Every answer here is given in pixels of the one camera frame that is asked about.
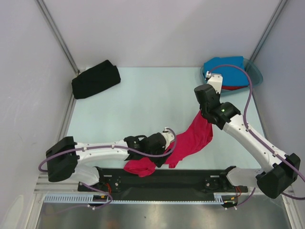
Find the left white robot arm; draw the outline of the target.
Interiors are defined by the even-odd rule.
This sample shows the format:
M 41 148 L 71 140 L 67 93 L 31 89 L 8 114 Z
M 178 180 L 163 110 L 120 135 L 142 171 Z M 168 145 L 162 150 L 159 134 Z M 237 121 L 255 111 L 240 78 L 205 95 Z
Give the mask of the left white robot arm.
M 77 143 L 72 136 L 67 136 L 46 151 L 48 181 L 55 183 L 70 178 L 99 191 L 105 186 L 105 178 L 98 166 L 90 167 L 89 163 L 147 158 L 161 166 L 172 153 L 170 144 L 174 141 L 175 136 L 169 129 L 149 137 L 128 136 L 105 144 Z

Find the pink t shirt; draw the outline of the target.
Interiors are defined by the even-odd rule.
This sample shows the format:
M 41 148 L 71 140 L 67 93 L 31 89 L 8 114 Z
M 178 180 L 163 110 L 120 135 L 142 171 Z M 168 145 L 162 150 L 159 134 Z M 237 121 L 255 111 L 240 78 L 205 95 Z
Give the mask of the pink t shirt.
M 161 157 L 162 164 L 175 168 L 185 157 L 195 154 L 206 147 L 213 138 L 212 124 L 198 112 L 188 129 L 177 135 L 177 144 L 168 158 Z M 152 159 L 144 157 L 140 160 L 129 160 L 124 170 L 128 173 L 146 177 L 155 172 L 157 165 Z

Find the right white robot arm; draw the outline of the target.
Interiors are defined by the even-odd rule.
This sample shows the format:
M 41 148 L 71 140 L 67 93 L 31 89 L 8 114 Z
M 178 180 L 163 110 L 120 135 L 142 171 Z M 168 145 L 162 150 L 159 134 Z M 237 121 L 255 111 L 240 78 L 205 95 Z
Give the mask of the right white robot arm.
M 298 155 L 288 155 L 263 138 L 233 104 L 220 102 L 219 93 L 211 85 L 200 85 L 194 93 L 202 117 L 237 140 L 260 165 L 259 169 L 227 168 L 220 179 L 224 191 L 236 186 L 255 187 L 269 198 L 277 198 L 296 181 L 301 163 Z

